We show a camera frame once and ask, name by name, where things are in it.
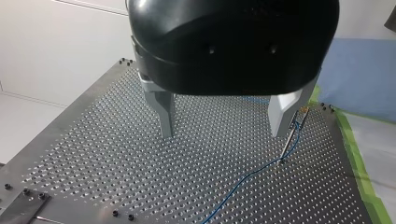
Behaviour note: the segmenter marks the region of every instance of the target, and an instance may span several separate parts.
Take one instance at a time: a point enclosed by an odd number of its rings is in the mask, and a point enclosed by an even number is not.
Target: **bolt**
[[[23,193],[24,195],[28,195],[28,194],[30,193],[30,190],[29,190],[29,189],[24,189],[24,190],[22,191],[22,193]]]
[[[44,200],[44,199],[46,199],[46,195],[44,193],[40,193],[38,195],[38,198],[41,199],[41,200]]]

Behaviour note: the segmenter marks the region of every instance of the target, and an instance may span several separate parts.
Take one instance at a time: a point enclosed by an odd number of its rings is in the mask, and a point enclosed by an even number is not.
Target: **green tape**
[[[309,105],[315,105],[318,103],[318,97],[320,94],[320,87],[315,86],[314,91],[312,92],[311,98],[309,98]]]
[[[347,117],[339,109],[336,110],[336,116],[341,127],[341,133],[344,137],[346,154],[352,166],[353,174],[358,184],[361,199],[366,206],[370,219],[374,224],[391,224],[389,214],[381,199],[376,197],[370,176],[367,174],[364,161],[356,144],[355,136],[347,121]]]

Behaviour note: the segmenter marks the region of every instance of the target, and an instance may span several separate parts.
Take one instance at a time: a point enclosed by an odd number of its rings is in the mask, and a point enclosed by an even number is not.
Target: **metal bracket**
[[[146,102],[158,114],[163,138],[173,137],[176,111],[174,94],[159,87],[152,80],[143,78],[141,74],[139,79]]]
[[[24,189],[1,214],[0,224],[28,224],[50,199],[47,193]]]

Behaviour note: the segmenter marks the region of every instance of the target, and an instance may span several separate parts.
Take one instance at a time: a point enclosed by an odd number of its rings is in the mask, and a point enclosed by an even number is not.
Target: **white wall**
[[[335,37],[396,40],[396,34],[384,26],[395,5],[395,0],[340,0]]]
[[[117,1],[114,6],[124,6]],[[0,27],[3,91],[43,101],[70,105],[119,58],[134,59],[128,17],[118,13],[6,0]]]

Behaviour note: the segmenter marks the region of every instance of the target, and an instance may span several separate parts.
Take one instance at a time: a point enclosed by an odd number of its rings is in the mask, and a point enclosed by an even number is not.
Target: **screw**
[[[44,199],[46,199],[46,195],[44,193],[40,193],[38,195],[38,198],[41,199],[41,200],[44,200]]]
[[[275,54],[277,51],[277,45],[273,44],[270,46],[270,53]]]
[[[24,195],[28,195],[28,194],[30,193],[30,190],[29,190],[29,189],[24,189],[24,190],[22,191],[22,193],[23,193]]]

